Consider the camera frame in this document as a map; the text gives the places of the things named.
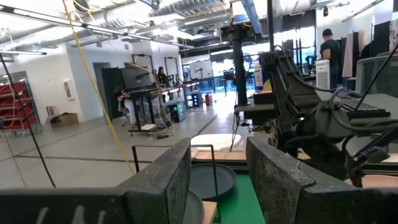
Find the red fire extinguisher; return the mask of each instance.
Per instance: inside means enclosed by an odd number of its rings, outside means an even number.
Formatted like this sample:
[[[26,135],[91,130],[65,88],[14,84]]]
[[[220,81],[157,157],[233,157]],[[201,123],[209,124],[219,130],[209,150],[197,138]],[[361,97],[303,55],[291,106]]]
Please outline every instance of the red fire extinguisher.
[[[207,93],[205,95],[205,103],[206,103],[206,106],[213,105],[213,97],[211,96],[211,94]]]

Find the round tray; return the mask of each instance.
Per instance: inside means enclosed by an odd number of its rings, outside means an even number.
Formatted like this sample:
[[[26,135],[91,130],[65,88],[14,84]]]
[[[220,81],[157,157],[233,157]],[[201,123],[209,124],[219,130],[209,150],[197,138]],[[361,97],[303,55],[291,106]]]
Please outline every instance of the round tray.
[[[188,191],[187,202],[185,204],[185,213],[183,224],[200,224],[205,215],[205,208],[200,198],[193,193]]]
[[[236,183],[236,174],[229,167],[216,164],[218,196],[226,194]],[[202,200],[216,198],[213,165],[199,164],[192,166],[189,189],[195,192]]]

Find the gray floor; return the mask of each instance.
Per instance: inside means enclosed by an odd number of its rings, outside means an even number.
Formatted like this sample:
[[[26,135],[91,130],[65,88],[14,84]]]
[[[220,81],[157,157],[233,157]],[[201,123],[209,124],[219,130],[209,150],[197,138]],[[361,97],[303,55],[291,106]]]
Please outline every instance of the gray floor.
[[[122,121],[114,121],[128,158],[132,160],[132,145],[146,146],[137,148],[139,160],[144,161],[140,167],[145,167],[145,161],[153,161],[167,150],[167,147],[155,146],[170,146],[198,133],[232,133],[234,94],[213,95],[213,98],[218,102],[209,108],[188,111],[186,120],[175,125],[174,135],[165,139],[156,140],[142,134],[130,137],[127,127],[121,126]],[[250,135],[244,127],[239,127],[237,133],[242,139]],[[24,187],[15,162],[28,187],[51,187],[32,138],[6,136],[9,146],[4,135],[0,139],[0,189]],[[36,138],[57,187],[113,187],[132,175],[120,161],[123,157],[103,118],[65,128],[44,126]]]

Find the cap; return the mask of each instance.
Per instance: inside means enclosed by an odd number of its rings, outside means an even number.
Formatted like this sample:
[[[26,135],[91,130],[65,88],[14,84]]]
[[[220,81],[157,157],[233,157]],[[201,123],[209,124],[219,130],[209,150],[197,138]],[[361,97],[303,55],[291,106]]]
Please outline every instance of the cap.
[[[333,35],[333,33],[331,32],[331,29],[325,29],[322,32],[322,36],[329,36],[329,35]]]

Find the green surface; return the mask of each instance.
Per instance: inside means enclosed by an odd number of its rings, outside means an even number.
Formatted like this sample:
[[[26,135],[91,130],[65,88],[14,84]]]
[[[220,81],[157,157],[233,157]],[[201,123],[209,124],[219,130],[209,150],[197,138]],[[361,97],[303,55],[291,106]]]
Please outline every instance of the green surface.
[[[222,224],[264,224],[249,175],[238,174],[234,190],[219,204]]]

